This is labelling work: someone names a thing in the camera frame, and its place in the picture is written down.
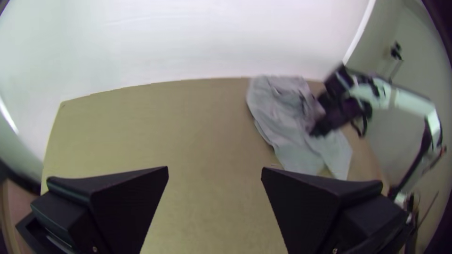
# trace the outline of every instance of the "wooden table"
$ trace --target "wooden table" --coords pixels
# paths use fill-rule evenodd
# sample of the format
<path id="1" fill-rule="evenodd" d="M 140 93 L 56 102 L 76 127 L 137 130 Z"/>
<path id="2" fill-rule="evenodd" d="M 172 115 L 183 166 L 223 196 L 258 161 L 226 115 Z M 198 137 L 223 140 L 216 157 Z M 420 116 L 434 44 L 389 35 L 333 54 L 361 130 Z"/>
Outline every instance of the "wooden table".
<path id="1" fill-rule="evenodd" d="M 248 79 L 188 80 L 63 102 L 43 183 L 166 165 L 142 253 L 287 253 L 260 181 L 262 167 L 279 162 L 254 127 L 247 87 Z M 343 131 L 355 150 L 348 179 L 382 179 L 369 144 Z"/>

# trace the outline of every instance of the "cloth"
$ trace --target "cloth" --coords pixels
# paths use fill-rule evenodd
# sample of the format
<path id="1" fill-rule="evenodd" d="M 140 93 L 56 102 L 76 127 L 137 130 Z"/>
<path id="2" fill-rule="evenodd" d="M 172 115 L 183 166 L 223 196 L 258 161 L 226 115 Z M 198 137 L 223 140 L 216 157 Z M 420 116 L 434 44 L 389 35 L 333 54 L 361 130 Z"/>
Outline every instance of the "cloth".
<path id="1" fill-rule="evenodd" d="M 352 149 L 344 134 L 309 136 L 325 112 L 302 77 L 253 78 L 246 102 L 256 129 L 285 170 L 317 175 L 326 164 L 335 178 L 347 179 Z"/>

